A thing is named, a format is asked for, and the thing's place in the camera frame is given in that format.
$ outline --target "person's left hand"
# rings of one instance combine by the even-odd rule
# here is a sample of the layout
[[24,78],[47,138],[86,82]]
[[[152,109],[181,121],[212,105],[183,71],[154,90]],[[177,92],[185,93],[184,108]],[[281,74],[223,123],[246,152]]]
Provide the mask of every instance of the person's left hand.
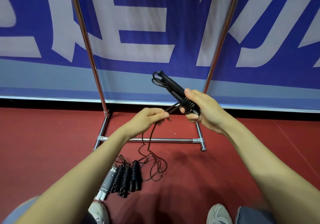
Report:
[[166,118],[170,120],[169,113],[161,108],[144,108],[123,127],[126,129],[129,137],[134,138],[146,132],[156,122],[158,122],[158,125],[161,125]]

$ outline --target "person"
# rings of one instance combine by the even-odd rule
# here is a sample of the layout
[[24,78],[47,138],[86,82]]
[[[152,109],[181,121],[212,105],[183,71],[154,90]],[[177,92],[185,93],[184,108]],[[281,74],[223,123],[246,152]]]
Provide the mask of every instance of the person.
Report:
[[[185,95],[201,110],[200,116],[189,114],[186,117],[229,139],[272,211],[270,214],[242,207],[237,223],[320,223],[320,192],[314,186],[279,160],[213,98],[190,89],[185,90]],[[143,109],[40,197],[18,207],[4,223],[8,224],[10,220],[17,224],[109,223],[106,208],[101,203],[91,203],[92,199],[124,144],[166,118],[169,119],[169,114],[163,109]],[[207,224],[231,223],[223,205],[216,204],[210,209]]]

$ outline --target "metal frame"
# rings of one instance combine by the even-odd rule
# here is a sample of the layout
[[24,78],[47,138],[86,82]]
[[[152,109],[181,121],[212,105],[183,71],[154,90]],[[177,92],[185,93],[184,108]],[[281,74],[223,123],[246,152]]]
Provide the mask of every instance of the metal frame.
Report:
[[[213,75],[214,67],[215,67],[215,65],[217,63],[218,56],[220,54],[223,41],[224,41],[224,39],[226,37],[226,34],[228,32],[228,28],[229,28],[229,25],[230,25],[230,22],[231,22],[231,18],[233,16],[233,12],[234,12],[234,9],[236,7],[237,1],[238,0],[231,0],[231,2],[230,2],[230,6],[229,6],[228,13],[227,13],[226,21],[224,23],[224,26],[223,26],[223,29],[222,29],[222,33],[221,33],[220,38],[219,38],[218,46],[217,46],[216,52],[215,52],[213,60],[212,60],[210,71],[209,71],[207,80],[205,82],[205,86],[204,86],[204,90],[203,90],[204,93],[206,93],[207,90],[208,90],[208,87],[209,87],[209,84],[210,84],[210,81],[211,81],[211,78],[212,78],[212,75]],[[104,119],[104,121],[102,123],[102,127],[100,129],[97,141],[96,141],[96,143],[94,145],[94,149],[93,150],[95,150],[95,149],[97,149],[99,147],[99,145],[101,145],[101,143],[103,141],[106,141],[108,139],[108,137],[103,136],[103,134],[106,131],[106,128],[107,128],[107,125],[108,125],[108,121],[109,121],[111,115],[110,115],[109,110],[107,109],[106,101],[105,101],[105,98],[104,98],[104,95],[103,95],[103,90],[102,90],[102,86],[101,86],[100,79],[99,79],[98,69],[97,69],[96,64],[95,64],[94,55],[93,55],[93,52],[92,52],[92,48],[91,48],[88,32],[87,32],[87,29],[86,29],[85,21],[83,19],[83,15],[82,15],[82,11],[81,11],[79,0],[72,0],[72,2],[73,2],[73,5],[74,5],[74,10],[75,10],[76,16],[78,18],[79,26],[80,26],[82,37],[83,37],[83,40],[84,40],[84,44],[85,44],[86,50],[88,52],[88,57],[89,57],[89,60],[90,60],[90,64],[91,64],[91,68],[92,68],[92,71],[93,71],[94,79],[95,79],[95,82],[96,82],[96,85],[97,85],[97,89],[98,89],[98,92],[99,92],[99,96],[100,96],[100,99],[101,99],[103,112],[104,112],[104,115],[105,115],[105,119]],[[206,151],[206,145],[205,145],[205,142],[204,142],[203,137],[202,137],[200,126],[199,126],[198,123],[195,123],[195,124],[196,124],[197,132],[198,132],[198,135],[199,135],[199,137],[197,139],[153,138],[153,139],[151,139],[151,142],[200,144],[201,145],[200,150],[202,152],[204,152],[204,151]],[[142,142],[142,138],[133,138],[133,139],[130,139],[129,142]]]

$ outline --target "shoe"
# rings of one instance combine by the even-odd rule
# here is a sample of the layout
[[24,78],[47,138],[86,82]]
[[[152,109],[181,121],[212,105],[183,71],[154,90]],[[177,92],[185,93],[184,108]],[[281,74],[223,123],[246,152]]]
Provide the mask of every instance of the shoe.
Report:
[[232,219],[222,204],[216,204],[209,210],[207,224],[232,224]]
[[92,202],[88,211],[94,217],[97,224],[109,224],[108,211],[102,203]]

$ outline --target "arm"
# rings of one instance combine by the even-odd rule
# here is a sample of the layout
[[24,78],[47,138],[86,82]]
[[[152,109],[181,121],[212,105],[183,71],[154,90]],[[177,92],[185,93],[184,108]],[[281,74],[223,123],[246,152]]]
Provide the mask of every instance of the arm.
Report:
[[143,109],[45,191],[16,223],[79,223],[124,144],[168,117],[163,109]]
[[188,89],[185,93],[201,109],[200,117],[187,117],[230,140],[279,224],[320,223],[320,191],[284,164],[210,96]]

